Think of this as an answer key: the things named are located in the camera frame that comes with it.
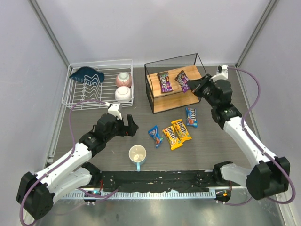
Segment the purple candy bag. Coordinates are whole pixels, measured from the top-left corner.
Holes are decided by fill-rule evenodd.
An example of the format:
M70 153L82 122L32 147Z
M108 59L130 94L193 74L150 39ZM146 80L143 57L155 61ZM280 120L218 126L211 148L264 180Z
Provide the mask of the purple candy bag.
M158 73L157 77L159 79L161 93L173 92L173 88L172 88L172 85L170 83L169 73L168 72Z
M176 76L175 81L178 82L178 84L181 86L183 93L186 93L190 90L190 87L188 85L188 77L184 70L181 70L179 74Z

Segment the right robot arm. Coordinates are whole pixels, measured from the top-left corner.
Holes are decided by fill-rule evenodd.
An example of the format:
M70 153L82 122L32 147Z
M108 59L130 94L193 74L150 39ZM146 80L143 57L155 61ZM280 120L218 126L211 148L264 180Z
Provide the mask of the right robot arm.
M209 103L213 120L237 143L252 167L242 168L230 161L218 163L214 167L217 178L245 186L255 200L286 192L290 162L285 157L277 157L252 131L248 131L241 112L232 104L230 82L213 81L206 75L187 84L195 96Z

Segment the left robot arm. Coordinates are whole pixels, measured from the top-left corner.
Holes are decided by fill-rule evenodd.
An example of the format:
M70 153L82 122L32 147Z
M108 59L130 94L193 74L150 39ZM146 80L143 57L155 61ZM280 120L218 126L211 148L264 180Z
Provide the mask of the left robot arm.
M139 127L130 114L127 122L125 125L116 116L103 114L92 130L84 134L63 157L37 173L25 173L16 196L21 205L19 216L22 218L25 210L34 220L39 220L71 191L86 185L96 186L101 180L101 172L89 160L115 136L133 137Z

